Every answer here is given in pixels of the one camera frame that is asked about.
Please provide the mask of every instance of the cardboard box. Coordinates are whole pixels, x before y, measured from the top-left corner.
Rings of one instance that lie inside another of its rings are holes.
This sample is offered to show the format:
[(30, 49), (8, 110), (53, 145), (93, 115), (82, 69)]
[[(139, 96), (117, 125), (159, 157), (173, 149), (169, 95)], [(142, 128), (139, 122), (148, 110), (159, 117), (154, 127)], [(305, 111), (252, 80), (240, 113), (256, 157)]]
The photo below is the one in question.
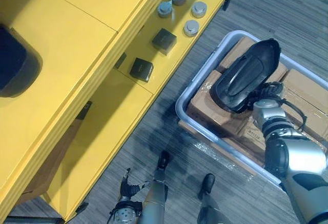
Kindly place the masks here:
[(208, 123), (206, 124), (207, 127), (214, 126), (224, 136), (238, 136), (241, 128), (247, 123), (251, 112), (246, 111), (241, 114), (234, 114), (218, 107), (211, 98), (210, 88), (220, 76), (221, 74), (216, 70), (211, 72), (191, 99), (187, 113), (196, 119), (201, 117), (204, 122)]
[[(283, 98), (298, 107), (307, 116), (304, 131), (316, 140), (328, 139), (328, 116), (308, 103), (289, 88), (284, 88)], [(302, 124), (300, 115), (287, 105), (282, 106), (287, 117), (297, 126)]]
[(307, 78), (300, 72), (292, 69), (283, 81), (284, 86), (293, 90), (298, 96), (305, 99), (321, 112), (328, 114), (328, 91)]
[[(232, 154), (226, 152), (224, 149), (222, 149), (217, 144), (215, 144), (215, 143), (209, 141), (208, 139), (206, 139), (203, 135), (201, 135), (200, 133), (198, 133), (195, 129), (193, 129), (192, 127), (190, 127), (184, 121), (180, 120), (179, 121), (179, 126), (182, 127), (183, 129), (185, 129), (187, 132), (189, 132), (193, 136), (195, 136), (196, 138), (198, 138), (200, 141), (204, 142), (208, 146), (211, 146), (214, 150), (216, 150), (219, 153), (223, 154), (225, 157), (229, 158), (231, 161), (235, 162), (236, 164), (238, 164), (239, 166), (241, 166), (242, 168), (244, 168), (245, 170), (247, 170), (248, 172), (250, 172), (252, 175), (256, 175), (256, 173), (255, 173), (254, 170), (252, 170), (247, 165), (244, 165), (243, 163), (241, 163), (240, 161), (238, 161)], [(260, 165), (261, 167), (264, 166), (264, 157), (262, 159), (258, 159), (257, 157), (255, 157), (253, 155), (253, 153), (251, 151), (245, 150), (243, 147), (240, 146), (240, 144), (238, 142), (233, 141), (232, 139), (224, 138), (223, 140), (225, 142), (227, 142), (230, 146), (232, 146), (233, 148), (235, 148), (237, 151), (239, 151), (243, 155), (247, 156), (249, 159), (251, 159), (256, 164)]]
[[(255, 44), (255, 42), (248, 38), (241, 38), (238, 43), (229, 51), (229, 53), (225, 56), (225, 58), (221, 61), (216, 70), (220, 73), (223, 73), (227, 68), (231, 66), (231, 64), (240, 56), (242, 56), (250, 46)], [(269, 77), (266, 82), (278, 82), (280, 81), (285, 74), (288, 72), (286, 66), (282, 63), (279, 63), (276, 71)]]
[(254, 124), (253, 120), (249, 119), (245, 126), (238, 133), (238, 142), (245, 147), (250, 148), (253, 152), (264, 158), (265, 153), (265, 139), (261, 130)]
[(249, 149), (254, 157), (264, 158), (265, 141), (261, 131), (250, 120), (252, 112), (230, 113), (220, 108), (211, 98), (210, 88), (220, 76), (216, 70), (211, 72), (191, 99), (187, 113), (203, 126), (218, 132), (220, 137), (237, 141)]
[(21, 194), (16, 205), (38, 197), (48, 190), (49, 185), (53, 177), (55, 176), (55, 173), (57, 172), (59, 165), (62, 159), (64, 158), (71, 142), (76, 136), (79, 127), (81, 126), (85, 116), (87, 115), (91, 104), (92, 103), (90, 101), (87, 102), (87, 104), (80, 111), (76, 119), (69, 126), (69, 128), (61, 137), (61, 139), (52, 149), (47, 159), (44, 161), (37, 173), (34, 175), (32, 180), (26, 187), (25, 191)]

